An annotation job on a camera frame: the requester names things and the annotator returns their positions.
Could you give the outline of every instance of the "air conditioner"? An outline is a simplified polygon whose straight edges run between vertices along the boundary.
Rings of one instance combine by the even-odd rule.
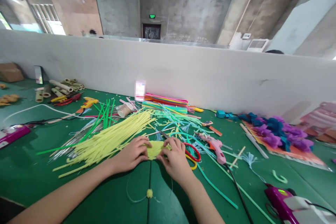
[[[268,41],[269,41],[268,39],[252,40],[247,48],[247,51],[262,52],[265,46],[267,45]]]

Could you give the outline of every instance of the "window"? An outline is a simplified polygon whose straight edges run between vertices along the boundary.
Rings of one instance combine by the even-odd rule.
[[[10,27],[10,25],[7,23],[6,19],[4,18],[4,16],[2,15],[1,12],[0,12],[0,20],[3,23],[3,25],[6,27],[7,30],[11,30],[12,29]]]
[[[53,5],[32,5],[32,8],[44,33],[65,35]]]

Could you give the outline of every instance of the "cardboard box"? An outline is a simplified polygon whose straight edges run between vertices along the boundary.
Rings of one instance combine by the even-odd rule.
[[[14,63],[0,64],[0,81],[16,82],[23,81],[24,77]]]

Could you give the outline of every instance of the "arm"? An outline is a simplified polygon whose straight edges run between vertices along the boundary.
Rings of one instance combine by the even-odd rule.
[[[168,174],[183,188],[186,192],[198,223],[200,224],[225,224],[218,213],[202,183],[196,178],[189,163],[185,157],[186,146],[177,138],[168,138],[164,146],[170,144],[171,151],[163,149],[157,159],[160,160]]]
[[[13,218],[8,224],[59,224],[109,176],[134,169],[148,160],[146,137],[134,138],[123,150],[95,168],[56,189]]]

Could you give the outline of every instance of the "workbench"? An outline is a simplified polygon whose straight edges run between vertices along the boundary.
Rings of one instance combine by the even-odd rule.
[[[0,90],[0,96],[15,93],[21,97],[27,97],[27,99],[20,99],[14,106],[0,107],[0,120],[2,121],[14,112],[38,105],[35,102],[34,92],[34,88],[37,87],[41,86],[35,84],[34,80],[27,79],[22,82],[8,84],[7,89]],[[101,102],[105,102],[106,99],[115,98],[116,105],[121,104],[119,99],[126,99],[124,96],[118,94],[88,89],[84,91],[83,97],[92,97]],[[56,107],[56,109],[67,113],[74,113],[83,102],[84,100],[81,99],[76,103]],[[98,111],[92,107],[92,110],[85,115],[97,114]],[[335,173],[286,160],[271,154],[269,154],[269,159],[266,160],[246,137],[244,131],[239,126],[239,121],[230,122],[226,119],[216,118],[215,114],[209,110],[204,110],[203,113],[196,112],[195,114],[202,117],[201,120],[203,122],[208,120],[213,121],[213,126],[223,133],[223,136],[218,139],[223,144],[232,147],[233,152],[236,154],[246,146],[244,153],[251,152],[259,160],[259,162],[253,164],[254,171],[262,176],[267,183],[283,189],[292,188],[298,196],[307,198],[313,203],[330,209],[336,208]],[[13,125],[54,117],[63,116],[43,106],[39,106],[11,117],[8,123]],[[58,175],[73,170],[81,164],[52,172],[52,169],[65,164],[66,157],[62,156],[56,161],[48,163],[50,154],[36,155],[36,153],[61,146],[71,138],[69,136],[70,132],[80,130],[88,122],[89,120],[75,119],[37,126],[28,135],[0,149],[0,197],[28,207],[56,188],[86,172],[88,169],[58,179]],[[149,134],[153,130],[146,129],[145,132]],[[155,135],[149,138],[150,140],[154,140]],[[332,169],[336,168],[336,165],[331,162],[331,159],[335,156],[332,149],[316,142],[314,153],[329,167]],[[229,162],[234,160],[234,157],[228,155],[226,158]],[[205,154],[202,155],[202,162],[198,165],[212,183],[239,207],[236,210],[219,195],[204,179],[199,169],[194,171],[195,175],[203,183],[226,224],[249,223],[236,188],[229,177]],[[265,203],[269,203],[269,200],[264,193],[266,186],[249,169],[246,162],[239,160],[238,166],[238,169],[233,169],[233,174],[238,184],[267,213]],[[288,184],[277,181],[271,173],[272,170],[275,170],[278,176],[284,176],[288,180]],[[146,195],[147,189],[151,188],[154,197],[159,202],[154,199],[145,199],[140,203],[132,203],[126,196],[127,182],[127,190],[133,200],[142,199]],[[244,195],[243,198],[255,223],[270,223],[249,199]],[[275,223],[280,223],[279,220],[271,218]],[[159,161],[154,160],[143,162],[133,171],[117,174],[105,180],[66,218],[64,223],[173,224],[188,223],[188,221],[189,223],[196,223],[196,217],[186,194],[176,182],[172,181],[163,165]]]

